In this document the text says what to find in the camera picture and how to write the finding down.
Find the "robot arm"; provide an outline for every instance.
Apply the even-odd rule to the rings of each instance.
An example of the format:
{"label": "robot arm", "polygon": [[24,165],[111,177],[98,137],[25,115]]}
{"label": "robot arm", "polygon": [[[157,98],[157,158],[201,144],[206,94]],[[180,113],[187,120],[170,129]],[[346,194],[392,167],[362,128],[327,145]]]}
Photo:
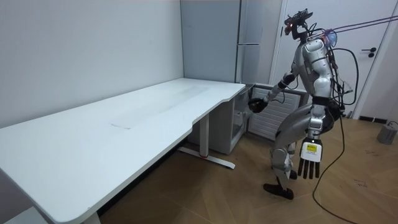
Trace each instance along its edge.
{"label": "robot arm", "polygon": [[307,137],[303,140],[302,148],[300,151],[300,163],[298,165],[298,174],[307,177],[309,172],[310,179],[313,177],[315,169],[315,177],[319,177],[320,161],[322,158],[322,142],[319,138],[325,128],[326,118],[332,117],[330,114],[330,96],[333,91],[332,78],[329,61],[326,57],[326,50],[322,40],[317,39],[308,42],[303,46],[303,56],[307,70],[318,77],[313,82],[313,99],[311,108],[311,118],[308,124]]}
{"label": "robot arm", "polygon": [[296,79],[296,75],[292,72],[285,73],[284,77],[276,84],[267,94],[267,96],[263,99],[261,98],[253,98],[249,101],[249,109],[253,111],[253,113],[260,113],[264,110],[268,103],[271,102],[280,92],[282,92],[289,84]]}

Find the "black cable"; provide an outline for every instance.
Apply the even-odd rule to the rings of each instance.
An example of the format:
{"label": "black cable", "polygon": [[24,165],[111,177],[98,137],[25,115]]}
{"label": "black cable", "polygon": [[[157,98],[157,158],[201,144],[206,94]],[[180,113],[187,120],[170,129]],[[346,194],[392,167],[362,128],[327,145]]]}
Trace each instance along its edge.
{"label": "black cable", "polygon": [[335,61],[335,55],[332,51],[332,48],[329,48],[329,69],[330,72],[332,74],[332,78],[331,81],[333,83],[333,91],[332,91],[332,100],[334,100],[339,107],[342,106],[341,104],[341,97],[343,96],[342,93],[339,92],[340,88],[340,84],[338,83],[338,74],[336,73],[335,75],[335,70],[333,68],[335,68],[337,66],[336,61]]}
{"label": "black cable", "polygon": [[341,105],[344,105],[344,83],[342,83],[343,86],[340,85],[340,83],[338,82],[338,76],[339,76],[338,70],[336,68],[334,68],[333,70],[336,73],[338,101],[339,101],[340,106],[341,106]]}
{"label": "black cable", "polygon": [[282,104],[285,103],[285,91],[282,91],[282,93],[284,94],[284,100],[282,102],[277,99],[271,100],[271,102],[276,101],[276,102],[282,103]]}
{"label": "black cable", "polygon": [[305,31],[306,31],[307,33],[310,33],[310,30],[308,29],[308,25],[307,25],[306,22],[304,22],[304,24],[302,25],[302,27],[305,29]]}
{"label": "black cable", "polygon": [[314,190],[313,190],[313,192],[312,192],[312,199],[319,205],[319,207],[321,207],[322,209],[324,209],[324,210],[325,210],[326,212],[328,212],[330,215],[333,215],[334,217],[337,217],[337,218],[339,218],[339,219],[341,219],[341,220],[344,220],[344,221],[346,221],[346,222],[348,222],[348,223],[358,224],[358,223],[356,223],[356,222],[352,222],[352,221],[349,221],[349,220],[347,220],[347,219],[345,219],[345,218],[343,218],[343,217],[340,217],[340,216],[334,214],[333,212],[327,210],[327,209],[326,209],[324,206],[322,206],[322,205],[317,201],[317,199],[315,198],[315,192],[317,191],[318,185],[319,185],[319,183],[321,182],[323,175],[324,175],[325,172],[329,169],[329,167],[331,167],[338,159],[340,159],[340,157],[344,154],[344,152],[345,152],[345,150],[346,150],[346,144],[345,144],[345,138],[344,138],[344,129],[343,129],[343,118],[342,118],[341,116],[340,116],[340,125],[341,125],[341,135],[342,135],[342,138],[343,138],[343,139],[342,139],[342,140],[343,140],[343,150],[342,150],[342,152],[340,153],[340,155],[339,155],[331,164],[329,164],[328,167],[326,167],[326,169],[322,172],[321,176],[319,177],[318,183],[317,183],[317,185],[315,186],[315,188],[314,188]]}
{"label": "black cable", "polygon": [[351,25],[347,25],[347,26],[342,26],[342,27],[337,27],[337,28],[334,28],[335,30],[337,30],[337,29],[342,29],[342,28],[347,28],[347,27],[353,27],[353,26],[359,26],[359,25],[364,25],[364,24],[370,24],[370,23],[373,23],[373,22],[379,22],[379,21],[385,21],[385,20],[391,20],[391,19],[395,19],[395,18],[397,18],[398,16],[390,16],[390,17],[386,17],[386,18],[382,18],[382,19],[376,19],[376,20],[373,20],[373,21],[367,21],[367,22],[361,22],[361,23],[358,23],[358,24],[351,24]]}
{"label": "black cable", "polygon": [[314,23],[314,24],[312,24],[312,25],[310,26],[310,28],[309,28],[309,31],[310,31],[310,32],[308,32],[309,36],[311,36],[311,35],[313,34],[313,32],[314,32],[316,26],[317,26],[317,23]]}
{"label": "black cable", "polygon": [[289,86],[287,86],[287,88],[288,89],[290,89],[290,90],[295,90],[295,89],[297,89],[297,87],[299,87],[299,79],[298,78],[296,78],[296,86],[294,87],[294,88],[290,88]]}
{"label": "black cable", "polygon": [[343,48],[335,48],[335,49],[332,49],[331,51],[334,51],[334,50],[344,50],[344,51],[347,51],[347,52],[351,53],[351,55],[352,55],[353,58],[354,58],[355,67],[356,67],[356,83],[355,83],[355,91],[354,91],[354,101],[353,101],[352,103],[344,103],[344,105],[353,105],[353,104],[356,103],[356,95],[357,95],[357,93],[358,93],[358,82],[359,82],[359,66],[358,66],[358,61],[357,61],[357,59],[356,59],[356,57],[355,57],[354,52],[352,52],[351,50],[343,49]]}
{"label": "black cable", "polygon": [[345,94],[347,94],[347,93],[351,93],[352,91],[346,91],[346,92],[344,92],[344,93],[341,93],[341,94],[339,94],[339,95],[337,95],[337,96],[332,96],[332,100],[334,100],[334,99],[336,99],[336,98],[340,98],[341,96],[344,96]]}
{"label": "black cable", "polygon": [[324,32],[325,29],[324,28],[317,28],[317,29],[312,30],[312,32],[314,32],[314,31],[322,31],[322,32]]}
{"label": "black cable", "polygon": [[386,22],[393,22],[393,21],[398,21],[398,19],[395,18],[395,19],[391,19],[391,20],[388,20],[388,21],[384,21],[384,22],[377,22],[377,23],[373,23],[373,24],[369,24],[369,25],[365,25],[365,26],[354,27],[354,28],[345,29],[345,30],[338,30],[336,33],[346,32],[346,31],[350,31],[350,30],[356,30],[356,29],[360,29],[360,28],[365,28],[365,27],[369,27],[369,26],[375,26],[375,25],[378,25],[378,24],[383,24],[383,23],[386,23]]}

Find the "power cord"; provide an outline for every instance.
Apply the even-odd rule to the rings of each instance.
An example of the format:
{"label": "power cord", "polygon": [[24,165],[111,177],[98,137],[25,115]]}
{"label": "power cord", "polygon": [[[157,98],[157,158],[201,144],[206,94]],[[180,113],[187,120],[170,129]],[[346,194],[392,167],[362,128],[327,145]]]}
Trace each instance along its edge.
{"label": "power cord", "polygon": [[276,102],[282,103],[282,104],[285,103],[285,91],[282,90],[282,93],[284,94],[284,100],[282,102],[277,99],[271,100],[271,102],[276,101]]}
{"label": "power cord", "polygon": [[353,56],[353,58],[354,58],[355,68],[356,68],[356,82],[355,82],[355,91],[354,91],[354,101],[353,101],[352,103],[343,103],[344,105],[353,105],[353,104],[356,103],[356,95],[357,95],[357,92],[358,92],[358,82],[359,82],[359,66],[358,66],[358,61],[357,61],[357,59],[356,59],[356,57],[355,57],[354,52],[352,52],[351,50],[343,49],[343,48],[335,48],[335,49],[332,49],[331,51],[333,52],[334,50],[344,50],[344,51],[347,51],[347,52],[349,52],[349,53]]}
{"label": "power cord", "polygon": [[291,87],[287,86],[287,88],[290,90],[295,90],[295,89],[297,89],[297,87],[299,87],[299,78],[296,78],[296,86],[295,87],[291,88]]}
{"label": "power cord", "polygon": [[323,175],[324,175],[325,172],[329,169],[329,167],[331,167],[338,159],[340,159],[340,157],[344,154],[344,152],[345,152],[345,150],[346,150],[346,143],[345,143],[344,129],[343,129],[343,118],[342,118],[341,116],[340,116],[340,125],[341,125],[341,135],[342,135],[342,138],[343,138],[343,139],[342,139],[342,140],[343,140],[343,150],[342,150],[342,152],[340,153],[340,155],[339,155],[331,164],[329,164],[328,167],[326,167],[326,169],[322,172],[321,176],[319,177],[318,183],[316,184],[316,186],[315,186],[315,188],[314,188],[314,190],[313,190],[313,192],[312,192],[312,199],[318,204],[319,207],[321,207],[322,209],[324,209],[324,210],[325,210],[326,212],[328,212],[330,215],[333,215],[334,217],[337,217],[337,218],[339,218],[339,219],[341,219],[341,220],[344,220],[344,221],[346,221],[346,222],[348,222],[348,223],[359,224],[359,223],[356,223],[356,222],[352,222],[352,221],[350,221],[350,220],[348,220],[348,219],[345,219],[345,218],[343,218],[343,217],[341,217],[341,216],[338,216],[338,215],[334,214],[333,212],[327,210],[327,209],[326,209],[324,206],[322,206],[322,205],[317,201],[317,199],[315,198],[315,192],[317,191],[318,185],[319,185],[319,183],[321,182]]}

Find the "wooden floor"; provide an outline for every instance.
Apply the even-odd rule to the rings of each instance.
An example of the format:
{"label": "wooden floor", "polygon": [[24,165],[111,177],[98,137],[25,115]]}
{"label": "wooden floor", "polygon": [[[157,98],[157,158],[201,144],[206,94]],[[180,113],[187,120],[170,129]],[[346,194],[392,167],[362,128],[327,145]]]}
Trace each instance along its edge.
{"label": "wooden floor", "polygon": [[[346,152],[324,175],[316,198],[358,223],[398,223],[398,146],[379,144],[381,125],[344,119]],[[340,123],[322,136],[322,170],[341,152]],[[312,199],[317,179],[291,180],[294,200],[262,189],[276,183],[271,144],[245,135],[230,156],[235,170],[176,152],[101,216],[107,223],[345,223]],[[298,155],[294,161],[298,164]]]}

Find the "white desk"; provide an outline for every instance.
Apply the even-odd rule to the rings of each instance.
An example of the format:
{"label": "white desk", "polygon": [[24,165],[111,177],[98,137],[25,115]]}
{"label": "white desk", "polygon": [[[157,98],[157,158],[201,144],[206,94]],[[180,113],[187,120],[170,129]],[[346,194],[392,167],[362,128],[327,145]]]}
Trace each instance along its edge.
{"label": "white desk", "polygon": [[243,88],[180,78],[3,128],[0,169],[55,223],[99,223],[97,209]]}

